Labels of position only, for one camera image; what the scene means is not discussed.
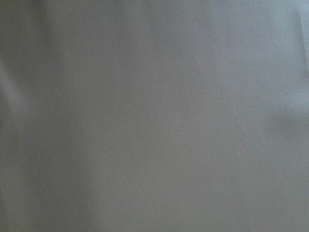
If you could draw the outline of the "metal ice scoop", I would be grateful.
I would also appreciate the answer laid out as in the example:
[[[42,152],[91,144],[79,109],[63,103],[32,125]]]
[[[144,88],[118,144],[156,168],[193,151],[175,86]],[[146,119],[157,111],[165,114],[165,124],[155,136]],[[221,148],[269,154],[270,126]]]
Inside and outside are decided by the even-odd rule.
[[[3,232],[306,232],[306,0],[3,0]]]

